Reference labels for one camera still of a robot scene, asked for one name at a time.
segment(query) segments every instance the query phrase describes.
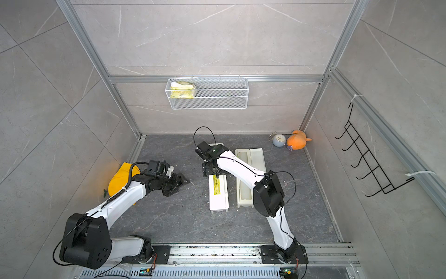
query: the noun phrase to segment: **gray marble floor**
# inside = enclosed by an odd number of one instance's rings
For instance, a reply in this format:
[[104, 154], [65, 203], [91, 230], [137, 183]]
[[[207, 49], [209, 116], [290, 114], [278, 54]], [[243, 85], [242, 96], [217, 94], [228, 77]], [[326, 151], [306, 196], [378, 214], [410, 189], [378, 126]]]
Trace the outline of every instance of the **gray marble floor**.
[[[288, 151], [274, 147], [267, 135], [216, 135], [234, 152], [238, 148], [263, 148], [267, 170], [288, 171], [297, 183], [295, 197], [286, 205], [285, 214], [298, 241], [336, 243], [321, 193], [303, 150]], [[211, 135], [197, 135], [197, 143], [213, 142]], [[153, 242], [272, 242], [273, 233], [265, 217], [254, 208], [237, 209], [235, 177], [228, 175], [229, 212], [212, 214], [209, 210], [208, 178], [202, 175], [202, 159], [194, 151], [192, 135], [148, 135], [139, 161], [166, 160], [191, 183], [166, 198], [151, 192], [127, 210], [110, 230], [112, 237], [139, 234]], [[286, 173], [279, 179], [288, 200], [294, 184]]]

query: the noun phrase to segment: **white plastic tray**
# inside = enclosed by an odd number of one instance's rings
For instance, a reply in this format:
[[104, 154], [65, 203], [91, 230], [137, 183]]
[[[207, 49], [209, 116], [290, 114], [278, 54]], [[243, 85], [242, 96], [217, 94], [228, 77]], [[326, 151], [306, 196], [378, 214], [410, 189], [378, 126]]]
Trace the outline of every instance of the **white plastic tray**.
[[[248, 165], [266, 172], [265, 159], [263, 157], [262, 148], [254, 149], [236, 149], [235, 155], [247, 163]], [[252, 189], [250, 189], [245, 183], [241, 182], [239, 179], [237, 183], [237, 207], [240, 206], [251, 206], [254, 208], [254, 203], [252, 199]]]
[[215, 211], [228, 211], [229, 199], [227, 197], [227, 181], [226, 175], [219, 175], [217, 179], [215, 175], [209, 176], [209, 209], [212, 213]]

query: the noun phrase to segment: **wire mesh basket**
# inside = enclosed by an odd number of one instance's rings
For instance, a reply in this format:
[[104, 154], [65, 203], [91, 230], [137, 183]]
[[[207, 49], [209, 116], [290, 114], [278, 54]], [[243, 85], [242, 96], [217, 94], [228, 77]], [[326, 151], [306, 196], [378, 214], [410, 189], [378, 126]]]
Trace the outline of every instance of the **wire mesh basket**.
[[[171, 98], [172, 82], [188, 82], [195, 85], [192, 99]], [[166, 85], [166, 95], [172, 109], [246, 108], [248, 106], [248, 79], [237, 77], [173, 78]]]

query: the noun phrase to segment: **aluminum frame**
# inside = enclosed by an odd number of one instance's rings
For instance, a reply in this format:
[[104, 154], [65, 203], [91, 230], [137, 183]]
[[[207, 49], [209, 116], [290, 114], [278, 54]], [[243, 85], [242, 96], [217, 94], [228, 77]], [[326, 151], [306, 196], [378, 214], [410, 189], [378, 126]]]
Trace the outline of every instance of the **aluminum frame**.
[[130, 151], [130, 154], [129, 154], [126, 162], [128, 162], [130, 164], [137, 162], [139, 154], [141, 153], [141, 149], [142, 149], [142, 146], [144, 145], [146, 138], [147, 138], [146, 135], [140, 136], [140, 138], [135, 142], [135, 145], [133, 146], [132, 151]]
[[330, 81], [330, 76], [328, 75], [328, 71], [332, 67], [336, 67], [338, 65], [342, 57], [342, 54], [344, 53], [345, 48], [347, 47], [347, 44], [350, 41], [350, 38], [353, 32], [355, 31], [356, 26], [358, 25], [365, 8], [367, 7], [368, 2], [369, 0], [356, 0], [355, 3], [353, 4], [353, 8], [351, 9], [350, 15], [348, 16], [347, 22], [344, 26], [344, 29], [342, 30], [338, 43], [336, 44], [333, 54], [331, 55], [331, 58], [327, 64], [327, 68], [324, 71], [323, 74], [324, 79], [321, 83], [319, 83], [319, 86], [316, 89], [313, 98], [311, 99], [310, 105], [308, 106], [308, 109], [305, 113], [305, 116], [302, 120], [299, 130], [305, 131], [305, 129], [307, 128], [308, 123], [310, 122], [310, 119], [314, 113], [314, 110], [316, 109], [319, 100], [322, 97], [325, 87]]
[[122, 99], [121, 95], [115, 88], [115, 86], [108, 80], [108, 71], [104, 66], [104, 63], [102, 62], [101, 58], [99, 57], [95, 47], [91, 43], [90, 38], [87, 35], [87, 32], [85, 31], [78, 15], [76, 14], [76, 11], [73, 8], [73, 5], [71, 4], [70, 0], [56, 0], [57, 4], [59, 5], [59, 8], [62, 10], [63, 14], [65, 15], [66, 19], [68, 20], [68, 23], [71, 25], [74, 33], [78, 37], [82, 47], [84, 48], [85, 52], [87, 53], [88, 57], [91, 60], [91, 63], [93, 63], [93, 66], [96, 68], [96, 70], [99, 73], [99, 76], [101, 77], [102, 81], [105, 83], [105, 86], [109, 90], [110, 94], [112, 95], [113, 99], [115, 100], [116, 104], [118, 105], [119, 109], [121, 110], [122, 114], [124, 115], [125, 120], [130, 125], [130, 128], [132, 129], [133, 133], [135, 134], [136, 138], [139, 138], [141, 136], [141, 131], [139, 130], [135, 120], [133, 119], [130, 111], [128, 110], [127, 105], [125, 104], [124, 100]]
[[[360, 92], [338, 69], [331, 68], [329, 75], [349, 96], [349, 98], [353, 98], [355, 94], [360, 95]], [[352, 102], [372, 125], [375, 131], [382, 137], [390, 149], [392, 149], [409, 172], [414, 173], [416, 171], [430, 170], [429, 166], [418, 157], [417, 153], [410, 148], [410, 146], [363, 96], [354, 98]], [[446, 186], [440, 178], [431, 173], [422, 173], [414, 175], [413, 177], [446, 216]]]
[[331, 210], [331, 206], [330, 206], [330, 203], [328, 202], [327, 195], [325, 193], [324, 188], [322, 187], [322, 182], [319, 178], [316, 168], [314, 167], [313, 160], [311, 159], [310, 153], [308, 152], [308, 149], [306, 146], [304, 147], [304, 152], [308, 159], [308, 162], [310, 163], [311, 171], [313, 172], [313, 176], [316, 179], [316, 184], [318, 185], [319, 191], [321, 192], [322, 199], [325, 203], [325, 207], [327, 208], [328, 215], [330, 216], [331, 223], [333, 224], [333, 227], [334, 227], [334, 232], [336, 232], [336, 236], [338, 237], [338, 240], [343, 242], [344, 238], [342, 237], [341, 229], [339, 228], [338, 223], [336, 222], [335, 215], [333, 214], [333, 210]]
[[[289, 264], [261, 264], [259, 243], [152, 244], [171, 246], [168, 264], [187, 267], [292, 267]], [[306, 243], [309, 267], [360, 266], [356, 253], [348, 243]]]
[[111, 75], [111, 83], [165, 83], [173, 78], [246, 78], [248, 82], [322, 82], [322, 75]]

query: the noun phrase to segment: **yellow package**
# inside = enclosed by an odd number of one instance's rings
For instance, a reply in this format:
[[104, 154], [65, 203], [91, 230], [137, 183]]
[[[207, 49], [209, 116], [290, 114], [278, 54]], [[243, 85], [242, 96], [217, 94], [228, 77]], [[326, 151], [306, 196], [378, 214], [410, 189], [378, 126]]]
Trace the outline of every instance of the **yellow package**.
[[[128, 172], [130, 171], [131, 165], [132, 164], [129, 163], [123, 163], [122, 166], [119, 168], [119, 171], [110, 180], [110, 183], [108, 184], [108, 194], [110, 196], [119, 192], [122, 189], [122, 187], [124, 187], [127, 184]], [[141, 173], [140, 169], [137, 166], [134, 166], [132, 171], [132, 177], [140, 173]]]
[[179, 81], [170, 84], [170, 90], [175, 90], [170, 93], [171, 98], [193, 99], [197, 88], [194, 84]]

